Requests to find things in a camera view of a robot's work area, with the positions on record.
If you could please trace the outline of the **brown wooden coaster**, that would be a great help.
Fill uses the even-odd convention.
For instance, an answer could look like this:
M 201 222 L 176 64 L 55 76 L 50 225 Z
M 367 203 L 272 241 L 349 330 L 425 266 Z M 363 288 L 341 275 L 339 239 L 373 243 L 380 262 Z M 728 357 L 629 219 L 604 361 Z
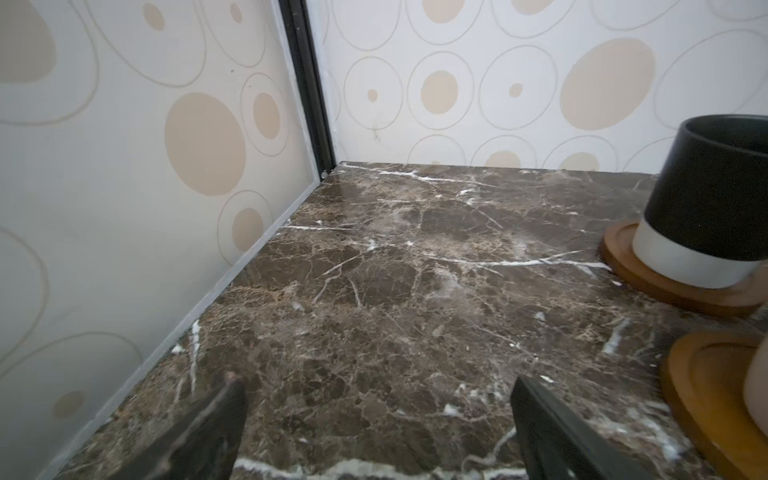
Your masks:
M 745 318 L 767 303 L 767 267 L 734 286 L 705 289 L 669 279 L 646 266 L 633 252 L 637 220 L 607 228 L 599 245 L 603 262 L 624 282 L 663 303 L 705 315 Z
M 767 477 L 767 436 L 743 396 L 761 339 L 716 331 L 689 333 L 660 367 L 665 401 L 681 430 L 725 479 Z

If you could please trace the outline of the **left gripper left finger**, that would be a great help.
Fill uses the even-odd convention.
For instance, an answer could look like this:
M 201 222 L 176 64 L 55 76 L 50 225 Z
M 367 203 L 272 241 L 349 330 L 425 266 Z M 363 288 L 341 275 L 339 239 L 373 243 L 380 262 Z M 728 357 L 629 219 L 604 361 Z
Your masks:
M 247 419 L 243 379 L 234 372 L 114 479 L 228 479 Z

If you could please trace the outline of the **black mug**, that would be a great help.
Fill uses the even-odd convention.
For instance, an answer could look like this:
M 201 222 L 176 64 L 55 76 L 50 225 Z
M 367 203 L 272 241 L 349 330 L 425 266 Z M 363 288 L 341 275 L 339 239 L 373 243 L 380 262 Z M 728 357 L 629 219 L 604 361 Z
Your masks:
M 652 271 L 732 287 L 767 259 L 767 119 L 706 115 L 680 124 L 632 241 Z

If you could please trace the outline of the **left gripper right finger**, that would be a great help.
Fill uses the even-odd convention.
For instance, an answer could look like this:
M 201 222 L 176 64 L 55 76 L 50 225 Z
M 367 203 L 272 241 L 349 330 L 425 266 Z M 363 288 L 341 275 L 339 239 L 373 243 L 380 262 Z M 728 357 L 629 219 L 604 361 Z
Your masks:
M 651 479 L 536 380 L 516 379 L 510 404 L 530 479 Z

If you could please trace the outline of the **white mug pink handle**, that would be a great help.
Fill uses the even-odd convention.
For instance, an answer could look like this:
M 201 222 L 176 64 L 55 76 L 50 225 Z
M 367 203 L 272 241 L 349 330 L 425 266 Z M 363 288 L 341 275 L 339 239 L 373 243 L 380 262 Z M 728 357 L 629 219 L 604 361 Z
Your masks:
M 764 436 L 768 435 L 768 338 L 758 346 L 747 370 L 743 400 L 755 425 Z

